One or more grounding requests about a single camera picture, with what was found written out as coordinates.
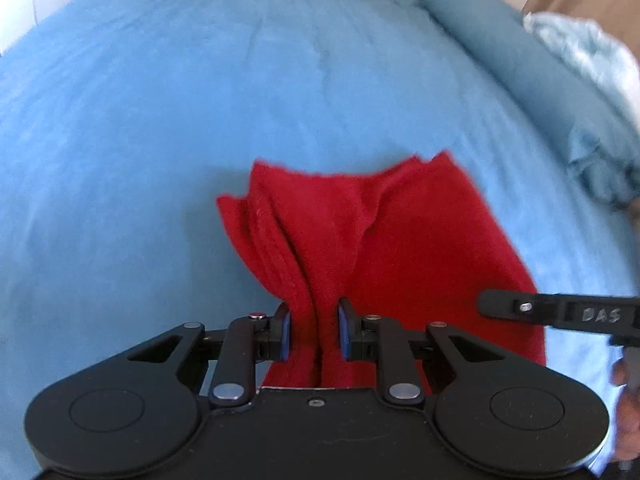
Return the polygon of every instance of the blue bedsheet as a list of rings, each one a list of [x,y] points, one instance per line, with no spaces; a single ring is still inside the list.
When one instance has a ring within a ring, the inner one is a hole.
[[[623,215],[414,0],[76,0],[45,20],[0,59],[0,478],[37,471],[22,416],[44,386],[274,310],[214,204],[256,158],[367,172],[443,149],[540,291],[638,292]],[[606,339],[547,336],[611,407]]]

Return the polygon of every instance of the human hand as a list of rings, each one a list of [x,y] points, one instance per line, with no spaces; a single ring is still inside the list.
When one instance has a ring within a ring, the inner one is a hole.
[[[627,382],[624,359],[613,368],[611,382],[622,386]],[[640,392],[625,388],[616,406],[616,441],[613,462],[634,460],[640,455]]]

